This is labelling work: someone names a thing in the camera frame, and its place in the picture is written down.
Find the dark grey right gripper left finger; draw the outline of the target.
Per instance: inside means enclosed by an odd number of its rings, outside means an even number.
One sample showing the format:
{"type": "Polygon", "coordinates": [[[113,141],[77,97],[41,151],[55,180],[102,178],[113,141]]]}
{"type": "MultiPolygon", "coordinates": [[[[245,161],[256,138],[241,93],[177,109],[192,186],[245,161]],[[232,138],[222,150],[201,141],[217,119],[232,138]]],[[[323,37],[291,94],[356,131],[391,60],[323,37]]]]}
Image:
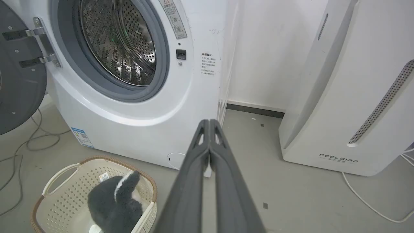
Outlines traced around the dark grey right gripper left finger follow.
{"type": "Polygon", "coordinates": [[[191,140],[155,233],[200,233],[202,231],[203,178],[209,165],[209,121],[200,121],[191,140]]]}

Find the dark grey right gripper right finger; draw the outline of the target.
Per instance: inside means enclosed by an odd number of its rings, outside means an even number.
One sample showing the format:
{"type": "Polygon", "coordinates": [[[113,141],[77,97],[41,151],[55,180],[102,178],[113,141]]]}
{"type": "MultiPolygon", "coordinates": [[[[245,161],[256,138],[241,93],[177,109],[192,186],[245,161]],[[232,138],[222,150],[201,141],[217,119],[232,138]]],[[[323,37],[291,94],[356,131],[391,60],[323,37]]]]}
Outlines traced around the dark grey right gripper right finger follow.
{"type": "Polygon", "coordinates": [[[216,181],[217,232],[264,233],[264,224],[229,142],[215,119],[210,119],[210,165],[216,181]]]}

